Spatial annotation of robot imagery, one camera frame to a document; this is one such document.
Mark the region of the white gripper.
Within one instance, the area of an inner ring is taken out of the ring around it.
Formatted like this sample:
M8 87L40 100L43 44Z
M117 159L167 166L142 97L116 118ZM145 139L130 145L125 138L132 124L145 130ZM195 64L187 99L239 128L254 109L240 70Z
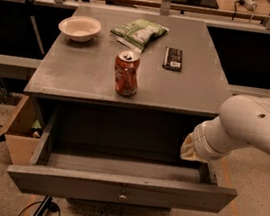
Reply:
M238 143L231 138L219 120L200 123L189 133L180 148L180 158L188 161L214 160L225 157Z

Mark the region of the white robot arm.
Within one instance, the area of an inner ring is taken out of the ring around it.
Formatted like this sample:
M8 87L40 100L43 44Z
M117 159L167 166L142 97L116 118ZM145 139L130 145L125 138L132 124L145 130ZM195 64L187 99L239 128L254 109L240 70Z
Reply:
M180 158L218 160L249 146L270 155L270 98L228 98L217 117L200 123L189 133L180 148Z

